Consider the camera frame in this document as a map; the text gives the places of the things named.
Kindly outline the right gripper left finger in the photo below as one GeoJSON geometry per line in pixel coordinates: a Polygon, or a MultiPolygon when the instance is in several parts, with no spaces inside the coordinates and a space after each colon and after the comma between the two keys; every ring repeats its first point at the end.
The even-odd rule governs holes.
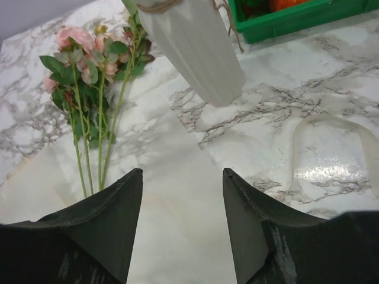
{"type": "Polygon", "coordinates": [[[1,226],[2,283],[126,283],[143,195],[133,169],[38,221],[1,226]]]}

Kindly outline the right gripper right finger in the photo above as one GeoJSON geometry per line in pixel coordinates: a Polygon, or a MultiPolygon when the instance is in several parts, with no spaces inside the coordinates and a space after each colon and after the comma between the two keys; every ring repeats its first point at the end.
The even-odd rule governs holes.
{"type": "Polygon", "coordinates": [[[229,168],[223,199],[238,283],[378,282],[378,212],[314,217],[229,168]]]}

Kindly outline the white wrapping paper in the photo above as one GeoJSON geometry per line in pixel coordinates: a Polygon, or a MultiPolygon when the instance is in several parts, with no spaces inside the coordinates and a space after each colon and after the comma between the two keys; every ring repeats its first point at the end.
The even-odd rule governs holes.
{"type": "MultiPolygon", "coordinates": [[[[170,109],[187,83],[159,57],[126,89],[108,185],[143,171],[128,283],[235,283],[222,171],[170,109]]],[[[36,221],[83,199],[71,133],[17,164],[1,187],[1,222],[36,221]]]]}

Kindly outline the cream ribbon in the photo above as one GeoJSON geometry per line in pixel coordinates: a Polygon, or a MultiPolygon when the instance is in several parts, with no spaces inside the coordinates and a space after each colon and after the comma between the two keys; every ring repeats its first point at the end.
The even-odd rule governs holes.
{"type": "Polygon", "coordinates": [[[311,115],[302,119],[291,138],[291,183],[352,182],[367,178],[378,197],[378,138],[361,124],[333,115],[311,115]]]}

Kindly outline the pink flower bouquet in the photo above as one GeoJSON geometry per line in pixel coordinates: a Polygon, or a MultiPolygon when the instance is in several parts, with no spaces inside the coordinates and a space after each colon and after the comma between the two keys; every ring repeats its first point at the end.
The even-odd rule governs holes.
{"type": "Polygon", "coordinates": [[[137,5],[123,1],[128,13],[123,34],[109,33],[98,24],[92,33],[77,26],[62,26],[56,33],[57,52],[40,56],[50,74],[44,80],[53,103],[68,119],[84,196],[103,190],[116,122],[123,95],[116,106],[107,97],[113,83],[126,84],[154,61],[151,41],[142,27],[137,5]]]}

